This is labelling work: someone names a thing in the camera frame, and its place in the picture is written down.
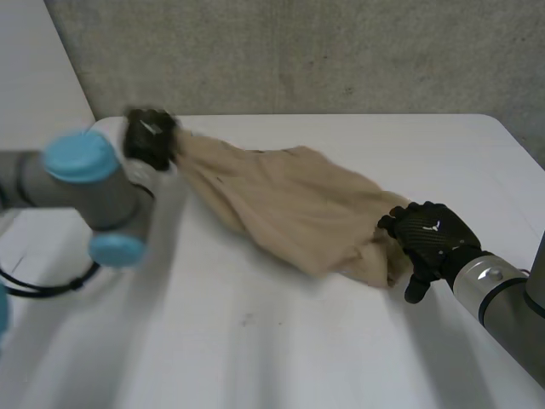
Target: gray robot arm segment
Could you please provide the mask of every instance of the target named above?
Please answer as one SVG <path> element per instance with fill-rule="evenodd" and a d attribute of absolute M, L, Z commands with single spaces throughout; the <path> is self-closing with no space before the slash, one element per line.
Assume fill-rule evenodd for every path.
<path fill-rule="evenodd" d="M 127 267 L 143 256 L 154 197 L 129 180 L 109 142 L 91 131 L 61 138 L 43 153 L 1 152 L 0 202 L 2 209 L 76 209 L 93 230 L 91 257 Z"/>
<path fill-rule="evenodd" d="M 456 299 L 545 387 L 545 236 L 530 278 L 498 256 L 482 256 L 456 276 Z"/>

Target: black cable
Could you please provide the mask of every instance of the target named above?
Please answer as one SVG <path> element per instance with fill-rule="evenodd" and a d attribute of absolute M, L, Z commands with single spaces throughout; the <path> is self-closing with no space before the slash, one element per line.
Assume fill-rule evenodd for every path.
<path fill-rule="evenodd" d="M 51 286 L 42 286 L 42 285 L 33 285 L 29 283 L 25 283 L 24 281 L 20 281 L 16 279 L 15 277 L 11 276 L 10 274 L 6 273 L 0 268 L 0 276 L 2 276 L 5 280 L 19 285 L 24 288 L 28 288 L 31 291 L 27 290 L 19 290 L 12 287 L 5 287 L 6 292 L 10 296 L 15 297 L 24 297 L 24 298 L 51 298 L 56 297 L 61 294 L 65 294 L 69 291 L 77 291 L 80 288 L 82 288 L 87 281 L 89 281 L 95 274 L 99 271 L 100 264 L 97 262 L 93 262 L 93 264 L 90 265 L 90 267 L 87 269 L 85 274 L 83 274 L 81 277 L 76 277 L 72 281 L 70 281 L 67 284 L 64 285 L 51 285 Z"/>

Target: logo on robotic hand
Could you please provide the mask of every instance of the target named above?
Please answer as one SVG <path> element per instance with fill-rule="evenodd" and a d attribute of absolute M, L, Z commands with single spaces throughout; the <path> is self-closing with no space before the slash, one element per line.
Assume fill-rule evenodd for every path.
<path fill-rule="evenodd" d="M 144 121 L 140 121 L 140 123 L 144 126 L 144 128 L 146 128 L 147 130 L 149 130 L 151 132 L 152 135 L 157 135 L 157 134 L 160 134 L 161 132 L 163 132 L 163 130 L 161 130 L 161 128 L 159 128 L 157 125 L 155 124 L 146 124 Z"/>
<path fill-rule="evenodd" d="M 438 232 L 439 231 L 439 226 L 441 225 L 441 221 L 440 220 L 437 220 L 437 224 L 435 226 L 431 226 L 430 228 L 422 228 L 424 230 L 433 230 L 434 232 Z"/>

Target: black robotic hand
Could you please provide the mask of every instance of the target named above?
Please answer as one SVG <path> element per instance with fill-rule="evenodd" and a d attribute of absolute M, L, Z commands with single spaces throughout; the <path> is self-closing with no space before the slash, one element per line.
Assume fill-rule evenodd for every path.
<path fill-rule="evenodd" d="M 155 170 L 166 171 L 176 151 L 174 117 L 155 109 L 129 109 L 125 114 L 127 129 L 123 138 L 123 155 L 139 159 Z"/>
<path fill-rule="evenodd" d="M 444 204 L 411 203 L 398 206 L 378 222 L 396 239 L 414 265 L 405 290 L 405 300 L 420 302 L 432 281 L 446 279 L 450 288 L 460 270 L 473 259 L 490 254 L 482 251 L 479 239 Z"/>

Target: beige cloth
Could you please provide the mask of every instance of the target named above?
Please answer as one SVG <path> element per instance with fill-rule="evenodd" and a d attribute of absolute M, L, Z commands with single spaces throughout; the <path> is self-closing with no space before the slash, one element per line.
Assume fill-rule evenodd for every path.
<path fill-rule="evenodd" d="M 303 272 L 386 287 L 410 266 L 376 229 L 405 198 L 308 147 L 246 151 L 188 130 L 179 142 L 179 169 L 218 217 Z"/>

